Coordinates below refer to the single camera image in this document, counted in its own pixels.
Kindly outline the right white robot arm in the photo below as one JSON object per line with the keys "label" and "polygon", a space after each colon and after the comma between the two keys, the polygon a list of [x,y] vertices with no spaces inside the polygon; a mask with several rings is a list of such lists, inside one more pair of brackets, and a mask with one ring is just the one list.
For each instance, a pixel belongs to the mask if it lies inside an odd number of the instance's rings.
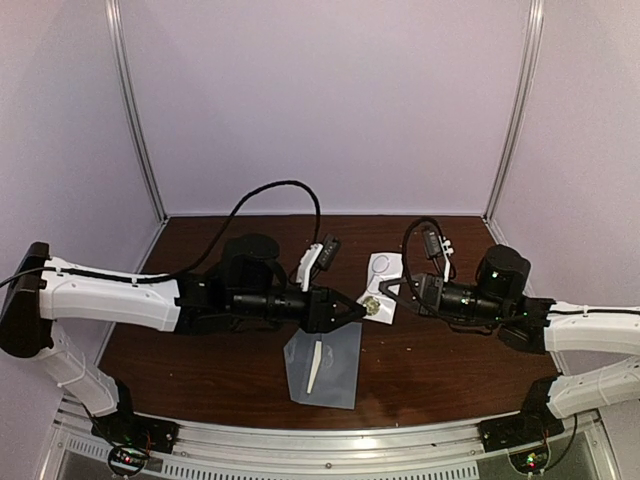
{"label": "right white robot arm", "polygon": [[510,348],[558,356],[565,351],[599,351],[624,355],[609,366],[542,380],[530,392],[526,409],[513,419],[519,440],[535,440],[556,419],[639,397],[639,310],[593,307],[525,295],[530,262],[505,245],[490,247],[472,284],[455,283],[445,274],[403,274],[380,283],[379,291],[399,302],[393,287],[411,291],[406,307],[420,316],[446,322],[454,331],[496,332]]}

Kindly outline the grey-blue envelope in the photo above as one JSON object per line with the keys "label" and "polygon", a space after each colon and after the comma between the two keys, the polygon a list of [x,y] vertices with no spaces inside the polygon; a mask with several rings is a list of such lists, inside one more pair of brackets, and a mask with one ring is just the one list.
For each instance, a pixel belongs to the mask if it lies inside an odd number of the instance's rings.
{"label": "grey-blue envelope", "polygon": [[[290,399],[302,405],[354,410],[361,337],[362,326],[356,322],[326,334],[298,329],[283,348]],[[316,340],[323,342],[322,363],[308,395],[306,387]]]}

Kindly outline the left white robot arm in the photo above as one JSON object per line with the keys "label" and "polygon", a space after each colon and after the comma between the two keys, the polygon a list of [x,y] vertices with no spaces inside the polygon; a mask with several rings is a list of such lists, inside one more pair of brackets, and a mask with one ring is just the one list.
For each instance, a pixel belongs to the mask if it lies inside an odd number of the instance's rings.
{"label": "left white robot arm", "polygon": [[126,390],[88,361],[58,325],[67,318],[130,324],[180,335],[206,335],[244,319],[293,323],[309,334],[327,334],[363,318],[365,308],[342,293],[313,285],[333,252],[311,245],[290,281],[279,263],[278,243],[263,234],[228,240],[220,261],[203,274],[134,275],[86,269],[33,243],[19,268],[2,282],[1,349],[15,358],[43,362],[123,444],[137,442],[144,424],[128,406]]}

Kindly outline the ornate bordered paper sheet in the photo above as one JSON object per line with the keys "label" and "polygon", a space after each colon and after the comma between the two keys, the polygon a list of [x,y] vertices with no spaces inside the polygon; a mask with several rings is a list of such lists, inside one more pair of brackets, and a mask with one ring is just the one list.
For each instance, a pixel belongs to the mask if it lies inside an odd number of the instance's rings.
{"label": "ornate bordered paper sheet", "polygon": [[323,342],[316,340],[313,349],[313,355],[311,358],[311,366],[309,370],[309,377],[307,381],[306,393],[310,395],[313,391],[316,378],[322,363]]}

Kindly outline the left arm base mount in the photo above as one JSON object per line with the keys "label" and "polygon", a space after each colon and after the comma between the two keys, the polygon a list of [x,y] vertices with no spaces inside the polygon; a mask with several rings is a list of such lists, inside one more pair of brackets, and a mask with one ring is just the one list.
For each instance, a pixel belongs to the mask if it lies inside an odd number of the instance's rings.
{"label": "left arm base mount", "polygon": [[91,433],[111,446],[107,466],[116,477],[128,479],[148,465],[152,452],[173,452],[179,425],[136,414],[128,387],[119,380],[115,385],[118,393],[116,410],[105,416],[90,414],[89,419]]}

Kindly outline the white sticker sheet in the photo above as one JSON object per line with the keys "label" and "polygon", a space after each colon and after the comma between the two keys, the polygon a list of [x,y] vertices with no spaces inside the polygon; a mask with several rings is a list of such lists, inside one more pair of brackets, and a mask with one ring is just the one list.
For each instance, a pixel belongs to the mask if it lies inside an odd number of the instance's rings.
{"label": "white sticker sheet", "polygon": [[372,253],[367,266],[366,288],[357,302],[365,308],[365,320],[392,325],[402,279],[400,253]]}

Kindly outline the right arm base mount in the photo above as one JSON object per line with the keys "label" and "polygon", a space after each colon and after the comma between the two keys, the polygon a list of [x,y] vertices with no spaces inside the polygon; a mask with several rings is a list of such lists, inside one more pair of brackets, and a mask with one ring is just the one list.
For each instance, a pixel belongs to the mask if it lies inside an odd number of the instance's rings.
{"label": "right arm base mount", "polygon": [[556,418],[543,397],[527,398],[520,411],[478,425],[486,453],[506,450],[517,473],[543,474],[552,465],[549,440],[564,432],[564,423]]}

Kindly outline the gold round seal sticker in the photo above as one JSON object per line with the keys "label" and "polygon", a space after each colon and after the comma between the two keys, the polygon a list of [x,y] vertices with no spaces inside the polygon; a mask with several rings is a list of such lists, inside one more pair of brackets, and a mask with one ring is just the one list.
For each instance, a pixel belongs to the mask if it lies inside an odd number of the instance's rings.
{"label": "gold round seal sticker", "polygon": [[380,311],[381,304],[379,300],[374,296],[364,297],[361,301],[361,304],[365,308],[367,316],[375,316]]}

